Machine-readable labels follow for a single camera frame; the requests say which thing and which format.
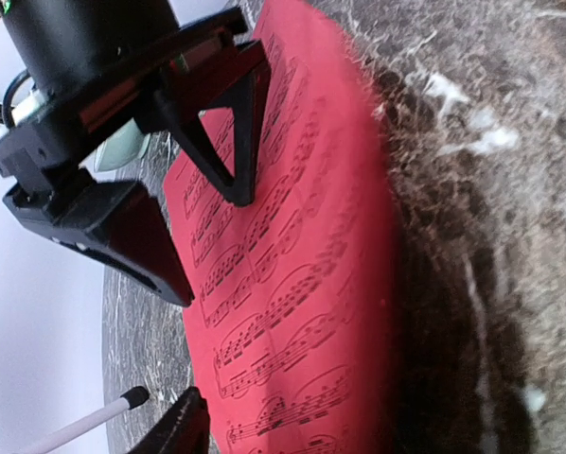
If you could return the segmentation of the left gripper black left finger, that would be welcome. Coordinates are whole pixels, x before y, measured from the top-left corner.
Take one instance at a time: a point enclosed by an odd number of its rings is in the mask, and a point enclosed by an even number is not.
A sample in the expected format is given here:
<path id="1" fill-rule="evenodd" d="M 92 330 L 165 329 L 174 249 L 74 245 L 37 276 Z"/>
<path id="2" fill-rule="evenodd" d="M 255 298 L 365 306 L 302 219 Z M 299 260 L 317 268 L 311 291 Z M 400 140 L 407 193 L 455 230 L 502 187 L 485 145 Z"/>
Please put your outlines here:
<path id="1" fill-rule="evenodd" d="M 210 415 L 197 387 L 189 387 L 129 454 L 207 454 Z"/>

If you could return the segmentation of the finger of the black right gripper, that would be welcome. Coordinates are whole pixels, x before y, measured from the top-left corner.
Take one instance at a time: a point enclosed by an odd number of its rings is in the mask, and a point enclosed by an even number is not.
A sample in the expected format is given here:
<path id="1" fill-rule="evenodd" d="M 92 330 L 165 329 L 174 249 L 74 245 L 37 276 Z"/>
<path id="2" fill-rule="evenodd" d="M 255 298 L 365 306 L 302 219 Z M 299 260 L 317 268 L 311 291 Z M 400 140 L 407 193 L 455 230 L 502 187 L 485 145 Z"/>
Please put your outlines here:
<path id="1" fill-rule="evenodd" d="M 194 298 L 160 204 L 138 181 L 90 185 L 66 207 L 52 235 L 168 303 L 189 306 Z"/>

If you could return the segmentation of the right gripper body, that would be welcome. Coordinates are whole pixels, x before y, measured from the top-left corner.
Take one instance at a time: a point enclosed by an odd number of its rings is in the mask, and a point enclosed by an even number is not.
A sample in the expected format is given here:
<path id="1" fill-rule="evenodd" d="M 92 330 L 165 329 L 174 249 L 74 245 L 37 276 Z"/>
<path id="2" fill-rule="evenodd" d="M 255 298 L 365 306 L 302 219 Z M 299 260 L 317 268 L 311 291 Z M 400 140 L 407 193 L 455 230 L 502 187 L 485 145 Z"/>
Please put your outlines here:
<path id="1" fill-rule="evenodd" d="M 95 181 L 82 161 L 130 120 L 156 124 L 152 96 L 168 68 L 187 73 L 246 32 L 239 8 L 180 25 L 169 7 L 0 7 L 41 101 L 16 121 L 3 99 L 0 175 L 5 205 L 26 227 L 54 227 Z"/>

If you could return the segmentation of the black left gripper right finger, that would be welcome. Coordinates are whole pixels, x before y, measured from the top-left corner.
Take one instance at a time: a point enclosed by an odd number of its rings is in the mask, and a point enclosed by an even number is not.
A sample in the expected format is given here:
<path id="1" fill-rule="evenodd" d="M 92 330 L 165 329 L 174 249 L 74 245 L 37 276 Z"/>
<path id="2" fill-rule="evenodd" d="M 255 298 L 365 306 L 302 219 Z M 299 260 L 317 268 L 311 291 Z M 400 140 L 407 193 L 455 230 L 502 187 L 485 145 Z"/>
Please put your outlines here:
<path id="1" fill-rule="evenodd" d="M 228 47 L 187 73 L 168 68 L 152 96 L 167 130 L 225 201 L 255 199 L 269 63 L 261 41 Z"/>

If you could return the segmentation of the white perforated music stand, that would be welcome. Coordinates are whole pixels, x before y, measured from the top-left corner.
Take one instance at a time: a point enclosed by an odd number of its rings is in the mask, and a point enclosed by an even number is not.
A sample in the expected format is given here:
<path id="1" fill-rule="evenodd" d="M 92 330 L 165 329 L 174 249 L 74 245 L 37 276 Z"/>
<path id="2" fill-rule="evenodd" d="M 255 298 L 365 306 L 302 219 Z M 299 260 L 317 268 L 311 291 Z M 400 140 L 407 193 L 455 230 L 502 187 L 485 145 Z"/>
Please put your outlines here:
<path id="1" fill-rule="evenodd" d="M 79 420 L 61 428 L 31 445 L 18 450 L 23 454 L 45 454 L 50 453 L 80 436 L 104 425 L 118 415 L 144 405 L 150 398 L 150 392 L 144 386 L 136 386 L 122 395 L 115 401 L 109 403 Z"/>

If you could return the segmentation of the red sheet music paper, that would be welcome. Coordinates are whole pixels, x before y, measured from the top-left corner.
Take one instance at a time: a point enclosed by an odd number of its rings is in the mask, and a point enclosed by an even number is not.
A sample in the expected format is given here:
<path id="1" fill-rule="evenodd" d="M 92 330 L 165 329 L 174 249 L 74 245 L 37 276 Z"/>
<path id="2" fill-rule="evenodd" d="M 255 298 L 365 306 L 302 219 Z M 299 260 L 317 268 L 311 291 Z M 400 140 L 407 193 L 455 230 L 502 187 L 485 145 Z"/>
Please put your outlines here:
<path id="1" fill-rule="evenodd" d="M 223 453 L 389 453 L 396 236 L 372 94 L 307 3 L 266 2 L 255 35 L 273 70 L 255 202 L 185 155 L 164 183 L 195 383 Z"/>

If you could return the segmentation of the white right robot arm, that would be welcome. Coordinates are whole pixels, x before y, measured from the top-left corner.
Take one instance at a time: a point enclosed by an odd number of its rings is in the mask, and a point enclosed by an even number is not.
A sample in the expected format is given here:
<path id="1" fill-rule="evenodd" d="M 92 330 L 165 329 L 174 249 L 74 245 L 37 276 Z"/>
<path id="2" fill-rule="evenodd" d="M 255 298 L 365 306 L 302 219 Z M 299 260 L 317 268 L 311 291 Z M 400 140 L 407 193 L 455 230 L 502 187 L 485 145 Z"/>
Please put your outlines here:
<path id="1" fill-rule="evenodd" d="M 15 122 L 5 98 L 4 204 L 30 232 L 113 267 L 165 301 L 194 294 L 158 200 L 134 180 L 100 183 L 82 166 L 134 121 L 167 131 L 237 206 L 254 201 L 271 70 L 240 8 L 180 25 L 167 1 L 0 1 L 42 96 Z"/>

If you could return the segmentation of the pale green ceramic bowl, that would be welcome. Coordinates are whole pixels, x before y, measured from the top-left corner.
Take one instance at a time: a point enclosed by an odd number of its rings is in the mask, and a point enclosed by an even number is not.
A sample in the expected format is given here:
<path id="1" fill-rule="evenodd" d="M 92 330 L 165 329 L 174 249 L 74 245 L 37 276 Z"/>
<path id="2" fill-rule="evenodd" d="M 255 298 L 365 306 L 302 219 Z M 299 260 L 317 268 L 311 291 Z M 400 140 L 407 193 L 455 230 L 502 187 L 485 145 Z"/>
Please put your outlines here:
<path id="1" fill-rule="evenodd" d="M 94 158 L 94 171 L 116 171 L 134 160 L 141 159 L 149 148 L 150 137 L 132 119 L 104 141 Z"/>

